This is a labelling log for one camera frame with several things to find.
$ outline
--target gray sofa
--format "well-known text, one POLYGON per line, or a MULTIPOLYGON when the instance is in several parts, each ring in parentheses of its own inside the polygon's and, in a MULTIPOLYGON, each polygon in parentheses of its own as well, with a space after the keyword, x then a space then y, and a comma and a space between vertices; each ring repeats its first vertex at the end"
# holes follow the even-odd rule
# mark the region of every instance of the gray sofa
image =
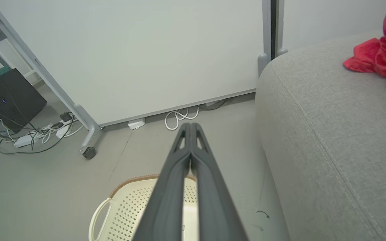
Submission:
POLYGON ((277 57, 256 112, 292 240, 386 240, 386 79, 342 63, 381 31, 277 57))

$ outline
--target gray floor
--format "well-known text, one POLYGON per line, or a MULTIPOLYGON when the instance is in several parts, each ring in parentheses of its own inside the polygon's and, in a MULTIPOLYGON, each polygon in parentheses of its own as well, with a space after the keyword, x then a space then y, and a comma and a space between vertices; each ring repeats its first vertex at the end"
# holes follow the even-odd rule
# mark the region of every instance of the gray floor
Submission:
MULTIPOLYGON (((32 123, 42 127, 57 122, 66 107, 46 85, 38 90, 48 105, 32 123)), ((162 168, 177 133, 165 128, 164 117, 147 118, 139 130, 130 130, 126 123, 105 128, 94 144, 98 154, 92 160, 78 155, 87 134, 84 128, 40 154, 0 154, 0 240, 86 241, 93 212, 113 188, 162 168)), ((288 240, 257 136, 254 95, 229 99, 217 110, 200 111, 191 122, 202 125, 250 240, 288 240)), ((169 125, 174 124, 172 117, 169 125)), ((34 151, 55 141, 36 145, 34 151)), ((16 150, 3 142, 1 150, 30 151, 30 146, 16 150)))

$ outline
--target black wheel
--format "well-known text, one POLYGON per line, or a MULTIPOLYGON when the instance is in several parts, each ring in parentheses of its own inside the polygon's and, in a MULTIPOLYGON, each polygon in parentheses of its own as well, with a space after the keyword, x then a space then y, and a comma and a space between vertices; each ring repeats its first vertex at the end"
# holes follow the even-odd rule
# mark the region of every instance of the black wheel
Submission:
POLYGON ((94 147, 88 147, 86 148, 86 151, 83 153, 83 157, 85 157, 87 160, 92 159, 96 155, 96 149, 94 147))

